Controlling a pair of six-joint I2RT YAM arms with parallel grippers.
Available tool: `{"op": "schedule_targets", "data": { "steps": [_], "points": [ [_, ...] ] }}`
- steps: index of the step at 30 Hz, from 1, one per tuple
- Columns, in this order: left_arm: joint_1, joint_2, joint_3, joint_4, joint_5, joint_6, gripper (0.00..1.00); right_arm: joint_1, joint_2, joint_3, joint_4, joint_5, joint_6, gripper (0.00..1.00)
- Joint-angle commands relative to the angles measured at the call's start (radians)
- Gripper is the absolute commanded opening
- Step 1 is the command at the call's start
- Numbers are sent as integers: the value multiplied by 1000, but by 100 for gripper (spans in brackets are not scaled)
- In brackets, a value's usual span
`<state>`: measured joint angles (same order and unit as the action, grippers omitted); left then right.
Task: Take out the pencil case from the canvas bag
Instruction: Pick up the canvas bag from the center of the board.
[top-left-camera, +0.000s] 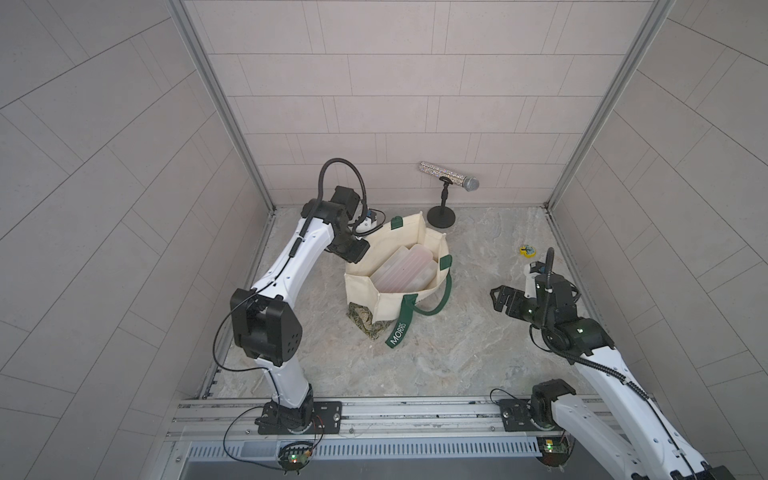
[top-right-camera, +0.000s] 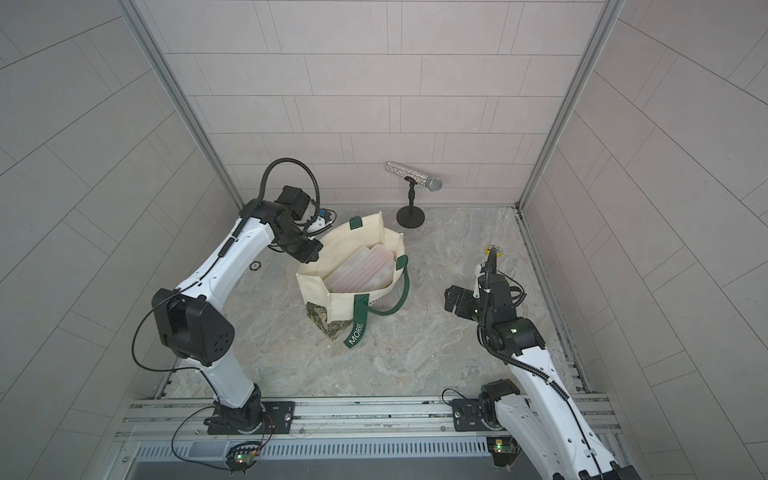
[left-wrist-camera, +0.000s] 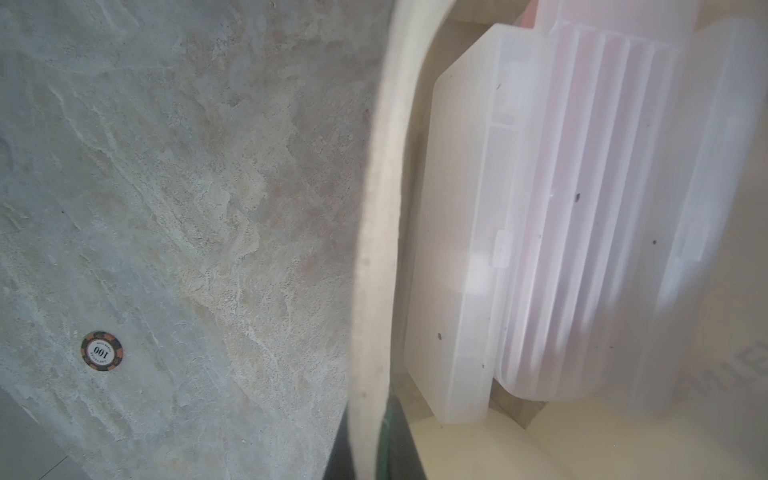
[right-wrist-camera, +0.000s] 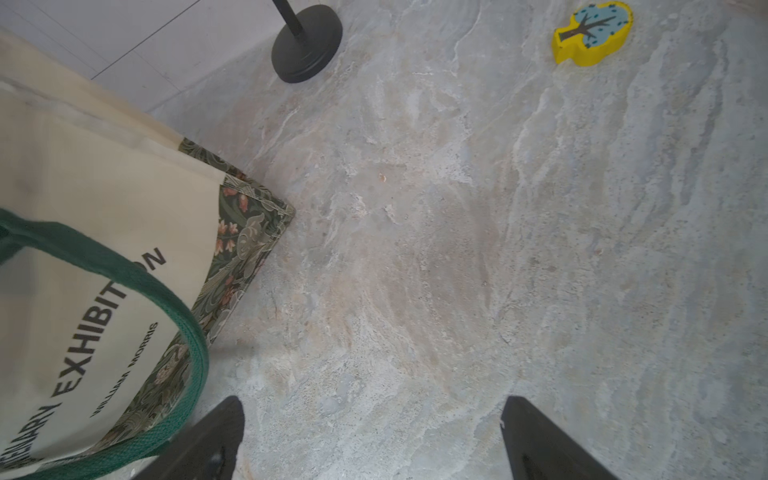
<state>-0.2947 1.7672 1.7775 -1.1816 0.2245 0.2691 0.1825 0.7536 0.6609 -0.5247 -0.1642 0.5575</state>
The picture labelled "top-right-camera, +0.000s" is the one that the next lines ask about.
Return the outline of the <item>cream canvas tote bag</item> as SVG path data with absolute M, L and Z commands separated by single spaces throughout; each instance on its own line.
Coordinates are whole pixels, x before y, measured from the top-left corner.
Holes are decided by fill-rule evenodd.
M 299 268 L 303 300 L 326 311 L 326 324 L 349 321 L 344 340 L 357 346 L 371 315 L 391 316 L 410 293 L 404 236 L 385 226 L 381 212 L 355 216 L 321 239 L 319 259 Z

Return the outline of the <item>clear translucent pencil case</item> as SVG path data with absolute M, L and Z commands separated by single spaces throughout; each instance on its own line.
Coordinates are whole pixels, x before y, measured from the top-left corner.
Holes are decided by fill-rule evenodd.
M 389 287 L 396 270 L 394 260 L 386 262 L 359 290 L 360 293 L 372 292 Z

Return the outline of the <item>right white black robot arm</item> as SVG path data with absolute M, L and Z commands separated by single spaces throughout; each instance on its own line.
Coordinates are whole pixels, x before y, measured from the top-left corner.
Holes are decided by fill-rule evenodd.
M 567 392 L 545 340 L 517 307 L 525 290 L 505 274 L 482 274 L 473 289 L 445 291 L 445 310 L 476 323 L 480 345 L 512 377 L 478 395 L 484 423 L 507 431 L 543 479 L 638 479 L 597 438 Z

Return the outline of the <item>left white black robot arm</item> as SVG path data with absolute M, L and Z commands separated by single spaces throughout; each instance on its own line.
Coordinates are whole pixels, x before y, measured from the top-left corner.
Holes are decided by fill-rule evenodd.
M 271 244 L 301 263 L 319 258 L 322 243 L 299 221 L 309 206 L 303 190 L 285 186 L 275 201 L 251 200 L 229 235 L 190 277 L 175 289 L 159 289 L 152 298 L 161 343 L 199 371 L 214 394 L 214 415 L 206 424 L 240 433 L 256 431 L 264 409 L 258 385 L 232 351 L 235 328 L 223 315 L 224 303 L 257 255 Z

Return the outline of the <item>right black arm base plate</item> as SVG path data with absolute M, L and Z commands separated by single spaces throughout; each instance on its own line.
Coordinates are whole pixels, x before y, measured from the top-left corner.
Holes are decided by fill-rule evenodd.
M 491 402 L 485 399 L 455 398 L 449 401 L 457 432 L 496 431 L 500 425 L 491 412 Z

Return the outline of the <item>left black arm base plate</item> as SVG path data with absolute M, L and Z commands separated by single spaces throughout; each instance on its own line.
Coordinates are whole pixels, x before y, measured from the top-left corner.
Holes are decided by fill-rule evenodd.
M 214 413 L 204 425 L 209 435 L 287 434 L 295 407 L 292 401 L 267 401 L 232 409 L 215 402 Z

